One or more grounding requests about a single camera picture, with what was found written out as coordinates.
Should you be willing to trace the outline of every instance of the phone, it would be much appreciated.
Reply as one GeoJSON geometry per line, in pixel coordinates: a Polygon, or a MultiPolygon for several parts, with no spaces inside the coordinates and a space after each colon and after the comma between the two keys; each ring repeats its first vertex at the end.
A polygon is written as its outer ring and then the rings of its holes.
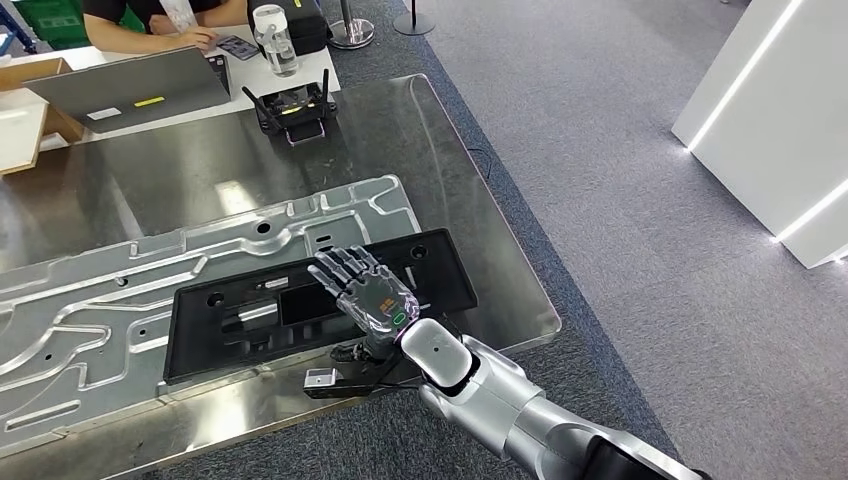
{"type": "Polygon", "coordinates": [[[247,60],[259,53],[259,49],[256,45],[235,35],[229,35],[219,39],[218,46],[239,60],[247,60]]]}

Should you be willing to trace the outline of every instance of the stainless steel table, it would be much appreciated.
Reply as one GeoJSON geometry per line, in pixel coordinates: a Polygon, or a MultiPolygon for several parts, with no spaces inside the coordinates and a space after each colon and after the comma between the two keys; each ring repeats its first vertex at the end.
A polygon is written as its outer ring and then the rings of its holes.
{"type": "MultiPolygon", "coordinates": [[[[0,177],[0,271],[395,174],[422,229],[450,229],[477,291],[480,306],[454,319],[460,329],[508,351],[557,332],[560,319],[427,79],[342,90],[335,100],[327,138],[296,148],[265,137],[245,111],[42,154],[38,168],[0,177]],[[227,182],[240,186],[244,205],[219,201],[214,186],[227,182]]],[[[1,459],[0,472],[21,479],[138,473],[351,405],[356,400],[301,392],[304,372],[329,364],[324,353],[104,418],[1,459]]]]}

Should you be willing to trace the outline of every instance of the hole in metal plate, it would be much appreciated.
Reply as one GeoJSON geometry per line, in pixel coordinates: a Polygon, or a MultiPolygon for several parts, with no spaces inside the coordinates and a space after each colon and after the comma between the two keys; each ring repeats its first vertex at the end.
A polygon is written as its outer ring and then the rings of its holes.
{"type": "Polygon", "coordinates": [[[406,272],[406,279],[409,281],[407,286],[412,290],[418,290],[418,282],[415,281],[415,274],[413,267],[404,267],[404,272],[406,272]]]}
{"type": "Polygon", "coordinates": [[[266,301],[243,306],[238,309],[237,315],[225,317],[221,322],[221,333],[249,332],[278,323],[277,302],[266,301]]]}
{"type": "Polygon", "coordinates": [[[224,303],[224,294],[221,292],[215,292],[206,299],[206,305],[210,307],[217,307],[222,303],[224,303]]]}
{"type": "Polygon", "coordinates": [[[263,287],[267,289],[278,288],[278,287],[287,287],[289,285],[289,277],[280,277],[274,280],[268,280],[264,284],[263,287]]]}
{"type": "Polygon", "coordinates": [[[416,245],[409,250],[409,254],[416,260],[421,260],[427,256],[427,247],[424,245],[416,245]]]}

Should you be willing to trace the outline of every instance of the laptop keyboard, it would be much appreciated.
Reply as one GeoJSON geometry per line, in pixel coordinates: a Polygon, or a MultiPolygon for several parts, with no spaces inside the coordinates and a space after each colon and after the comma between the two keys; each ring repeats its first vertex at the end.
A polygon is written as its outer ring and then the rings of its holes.
{"type": "Polygon", "coordinates": [[[209,66],[212,67],[212,71],[218,76],[218,80],[221,81],[224,90],[232,96],[232,93],[230,93],[230,79],[227,75],[227,58],[224,55],[215,55],[214,57],[206,57],[206,60],[209,61],[209,66]]]}

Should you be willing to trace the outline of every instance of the person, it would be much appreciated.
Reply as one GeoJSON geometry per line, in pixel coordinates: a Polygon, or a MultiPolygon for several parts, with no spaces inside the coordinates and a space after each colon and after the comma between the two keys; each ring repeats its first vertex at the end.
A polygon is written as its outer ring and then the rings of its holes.
{"type": "Polygon", "coordinates": [[[159,0],[83,0],[83,21],[91,44],[118,53],[156,53],[194,46],[204,52],[215,47],[218,35],[211,27],[247,23],[247,0],[190,0],[197,27],[177,34],[159,0]],[[118,25],[129,7],[145,25],[146,33],[118,25]]]}

